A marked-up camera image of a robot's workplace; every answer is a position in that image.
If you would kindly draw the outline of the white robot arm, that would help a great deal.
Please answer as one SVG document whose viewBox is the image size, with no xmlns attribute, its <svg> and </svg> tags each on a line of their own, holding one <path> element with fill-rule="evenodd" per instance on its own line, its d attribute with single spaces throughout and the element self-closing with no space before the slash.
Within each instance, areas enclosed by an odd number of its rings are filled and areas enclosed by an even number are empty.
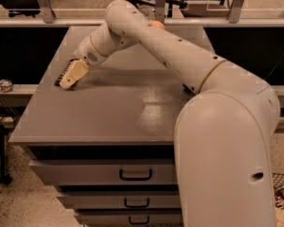
<svg viewBox="0 0 284 227">
<path fill-rule="evenodd" d="M 263 79 L 167 32 L 115 0 L 83 39 L 60 85 L 69 88 L 113 53 L 141 44 L 193 93 L 174 130 L 185 227 L 277 227 L 270 138 L 280 105 Z"/>
</svg>

